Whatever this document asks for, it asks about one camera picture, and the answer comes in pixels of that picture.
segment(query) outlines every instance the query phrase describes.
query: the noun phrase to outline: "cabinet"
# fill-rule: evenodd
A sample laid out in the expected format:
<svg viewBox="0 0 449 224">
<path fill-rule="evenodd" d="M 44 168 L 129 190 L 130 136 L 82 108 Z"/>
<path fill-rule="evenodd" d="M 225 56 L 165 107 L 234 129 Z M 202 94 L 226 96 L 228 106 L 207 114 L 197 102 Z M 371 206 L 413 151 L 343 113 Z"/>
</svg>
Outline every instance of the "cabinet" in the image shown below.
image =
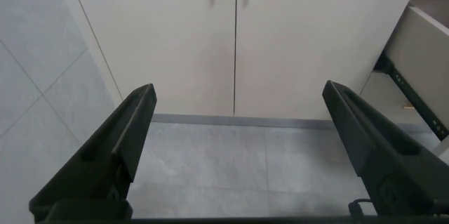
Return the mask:
<svg viewBox="0 0 449 224">
<path fill-rule="evenodd" d="M 235 0 L 80 0 L 125 98 L 154 84 L 156 113 L 234 114 Z"/>
<path fill-rule="evenodd" d="M 360 93 L 408 0 L 80 2 L 121 95 L 154 83 L 156 113 L 329 119 L 326 81 Z"/>
<path fill-rule="evenodd" d="M 360 93 L 409 0 L 237 0 L 238 117 L 329 119 L 327 80 Z"/>
</svg>

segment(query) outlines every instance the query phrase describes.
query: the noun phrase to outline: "white wall tile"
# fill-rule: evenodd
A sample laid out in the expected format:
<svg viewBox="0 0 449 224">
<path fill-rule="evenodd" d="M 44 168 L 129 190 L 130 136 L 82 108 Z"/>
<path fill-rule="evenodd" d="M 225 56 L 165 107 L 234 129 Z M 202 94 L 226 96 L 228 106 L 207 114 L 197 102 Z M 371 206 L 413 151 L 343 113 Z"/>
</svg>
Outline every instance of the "white wall tile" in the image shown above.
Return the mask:
<svg viewBox="0 0 449 224">
<path fill-rule="evenodd" d="M 28 202 L 79 147 L 46 100 L 38 99 L 0 138 L 2 223 L 31 223 Z"/>
<path fill-rule="evenodd" d="M 65 0 L 0 0 L 0 39 L 44 92 L 86 44 Z"/>
<path fill-rule="evenodd" d="M 81 143 L 89 139 L 115 108 L 89 51 L 44 95 Z"/>
<path fill-rule="evenodd" d="M 0 42 L 0 135 L 40 95 L 36 86 Z"/>
</svg>

